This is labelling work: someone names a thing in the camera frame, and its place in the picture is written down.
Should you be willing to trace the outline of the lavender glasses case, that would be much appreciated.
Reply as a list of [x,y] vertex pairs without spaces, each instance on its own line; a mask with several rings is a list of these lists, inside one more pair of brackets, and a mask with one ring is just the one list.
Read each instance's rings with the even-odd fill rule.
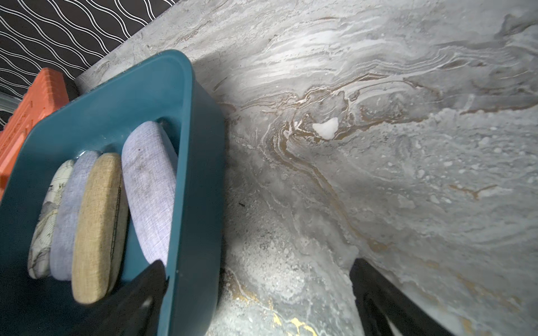
[[80,155],[62,194],[50,247],[50,272],[56,280],[71,280],[78,214],[89,174],[99,157],[97,151]]

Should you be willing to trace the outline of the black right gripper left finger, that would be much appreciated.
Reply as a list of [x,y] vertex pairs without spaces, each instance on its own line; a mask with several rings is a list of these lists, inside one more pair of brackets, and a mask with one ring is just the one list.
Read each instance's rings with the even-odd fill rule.
[[115,293],[89,305],[89,312],[66,335],[157,335],[168,289],[162,261],[151,263]]

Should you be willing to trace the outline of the marble print glasses case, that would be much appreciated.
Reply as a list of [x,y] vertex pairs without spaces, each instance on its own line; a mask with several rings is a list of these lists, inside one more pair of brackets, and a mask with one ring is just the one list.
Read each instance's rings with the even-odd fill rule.
[[63,162],[49,183],[29,247],[27,271],[32,279],[42,279],[50,275],[50,248],[58,208],[74,164],[74,160]]

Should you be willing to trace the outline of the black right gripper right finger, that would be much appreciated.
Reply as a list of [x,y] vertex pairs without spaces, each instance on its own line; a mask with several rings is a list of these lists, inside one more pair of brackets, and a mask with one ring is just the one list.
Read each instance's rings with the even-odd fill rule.
[[350,270],[355,304],[365,335],[451,335],[440,323],[388,281],[363,258]]

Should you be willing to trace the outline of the tan fabric glasses case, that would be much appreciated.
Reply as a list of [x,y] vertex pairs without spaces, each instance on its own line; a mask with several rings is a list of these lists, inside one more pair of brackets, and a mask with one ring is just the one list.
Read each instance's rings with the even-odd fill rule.
[[91,169],[78,215],[71,268],[71,288],[78,303],[93,304],[115,287],[128,213],[120,155],[105,153]]

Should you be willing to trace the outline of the purple glasses case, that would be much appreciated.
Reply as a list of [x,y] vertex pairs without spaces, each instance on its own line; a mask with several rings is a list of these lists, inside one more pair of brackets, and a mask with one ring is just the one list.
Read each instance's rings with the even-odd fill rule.
[[178,156],[161,124],[147,121],[131,132],[121,154],[134,230],[148,263],[168,261]]

